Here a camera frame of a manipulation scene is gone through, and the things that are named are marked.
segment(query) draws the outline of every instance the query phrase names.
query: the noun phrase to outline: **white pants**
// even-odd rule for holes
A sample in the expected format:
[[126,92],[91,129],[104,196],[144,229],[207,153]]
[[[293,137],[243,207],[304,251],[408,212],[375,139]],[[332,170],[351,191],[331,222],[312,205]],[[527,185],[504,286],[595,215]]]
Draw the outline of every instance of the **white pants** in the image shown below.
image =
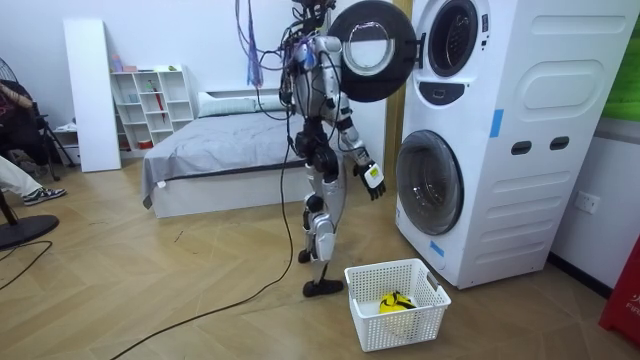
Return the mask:
[[42,185],[11,161],[0,156],[0,187],[17,195],[27,196],[40,189]]

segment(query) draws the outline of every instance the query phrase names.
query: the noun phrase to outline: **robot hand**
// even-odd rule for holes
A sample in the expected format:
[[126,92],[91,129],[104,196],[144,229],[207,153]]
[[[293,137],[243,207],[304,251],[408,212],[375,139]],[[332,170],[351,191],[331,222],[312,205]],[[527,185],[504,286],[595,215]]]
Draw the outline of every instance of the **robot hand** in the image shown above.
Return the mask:
[[380,166],[374,161],[370,161],[366,165],[355,164],[353,166],[353,176],[360,175],[360,179],[364,183],[364,186],[369,191],[371,201],[379,198],[387,191],[387,187],[384,185],[384,175]]

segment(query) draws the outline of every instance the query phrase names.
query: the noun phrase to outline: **humanoid robot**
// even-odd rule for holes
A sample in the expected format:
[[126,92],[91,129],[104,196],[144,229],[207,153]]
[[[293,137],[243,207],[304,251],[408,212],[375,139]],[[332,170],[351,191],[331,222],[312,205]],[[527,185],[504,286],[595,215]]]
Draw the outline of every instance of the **humanoid robot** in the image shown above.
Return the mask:
[[[303,211],[306,247],[298,255],[298,262],[310,261],[313,267],[313,280],[303,287],[304,296],[312,297],[343,288],[342,281],[325,279],[346,198],[344,164],[329,145],[334,133],[341,152],[355,161],[353,174],[360,176],[371,200],[384,194],[386,188],[382,170],[369,156],[353,124],[349,98],[341,92],[342,43],[318,30],[328,9],[335,7],[335,0],[294,2],[303,8],[297,22],[302,28],[295,35],[290,33],[282,45],[286,65],[280,99],[283,104],[295,107],[304,118],[303,130],[297,133],[295,141],[290,138],[290,143],[293,142],[298,156],[306,160],[313,189],[305,198]],[[329,136],[323,122],[332,128]]]

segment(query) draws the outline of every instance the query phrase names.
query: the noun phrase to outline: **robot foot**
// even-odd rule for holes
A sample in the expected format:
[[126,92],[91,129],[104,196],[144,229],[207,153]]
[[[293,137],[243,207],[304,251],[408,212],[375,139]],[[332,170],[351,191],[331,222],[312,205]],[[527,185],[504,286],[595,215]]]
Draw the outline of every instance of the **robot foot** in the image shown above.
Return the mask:
[[298,253],[298,262],[300,264],[306,264],[309,261],[311,261],[311,252],[305,249]]
[[314,297],[318,295],[329,295],[341,291],[344,288],[344,284],[340,280],[320,280],[317,284],[313,281],[309,281],[304,284],[302,288],[302,294],[305,297]]

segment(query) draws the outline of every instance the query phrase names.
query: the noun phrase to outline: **yellow object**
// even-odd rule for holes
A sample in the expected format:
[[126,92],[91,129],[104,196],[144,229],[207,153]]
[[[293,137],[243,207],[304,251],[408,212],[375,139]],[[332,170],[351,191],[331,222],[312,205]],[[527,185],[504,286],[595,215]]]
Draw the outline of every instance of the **yellow object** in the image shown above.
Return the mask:
[[380,301],[380,314],[414,309],[415,307],[408,297],[400,294],[399,291],[394,291],[382,297],[382,301]]

